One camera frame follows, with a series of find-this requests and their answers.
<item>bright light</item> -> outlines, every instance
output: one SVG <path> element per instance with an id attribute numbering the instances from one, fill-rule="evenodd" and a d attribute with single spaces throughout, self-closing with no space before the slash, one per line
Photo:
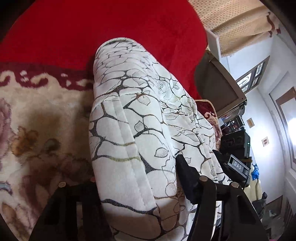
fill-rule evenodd
<path id="1" fill-rule="evenodd" d="M 293 118 L 288 122 L 288 130 L 293 145 L 296 145 L 296 118 Z"/>

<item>red fabric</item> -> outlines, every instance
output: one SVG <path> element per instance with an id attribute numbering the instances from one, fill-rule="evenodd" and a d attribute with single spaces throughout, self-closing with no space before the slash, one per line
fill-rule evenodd
<path id="1" fill-rule="evenodd" d="M 187 0 L 36 0 L 1 43 L 0 62 L 92 73 L 97 48 L 115 37 L 142 44 L 191 97 L 200 99 L 193 73 L 207 41 Z"/>

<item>metal screw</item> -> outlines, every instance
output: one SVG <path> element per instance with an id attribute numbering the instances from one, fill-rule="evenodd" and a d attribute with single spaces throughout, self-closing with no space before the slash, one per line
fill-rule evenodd
<path id="1" fill-rule="evenodd" d="M 233 186 L 234 188 L 238 188 L 239 187 L 239 184 L 237 182 L 232 182 L 231 183 L 231 186 Z"/>
<path id="2" fill-rule="evenodd" d="M 60 182 L 60 183 L 59 183 L 59 187 L 60 187 L 60 188 L 63 188 L 63 187 L 65 187 L 66 185 L 67 185 L 66 182 Z"/>
<path id="3" fill-rule="evenodd" d="M 202 182 L 206 182 L 206 181 L 207 181 L 207 177 L 206 177 L 206 176 L 200 176 L 200 180 L 201 180 Z"/>

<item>beige curtain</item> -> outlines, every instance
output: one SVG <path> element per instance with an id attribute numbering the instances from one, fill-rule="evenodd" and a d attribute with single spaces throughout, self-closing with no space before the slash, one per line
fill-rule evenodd
<path id="1" fill-rule="evenodd" d="M 278 33 L 279 20 L 259 0 L 189 0 L 203 25 L 219 36 L 221 56 Z"/>

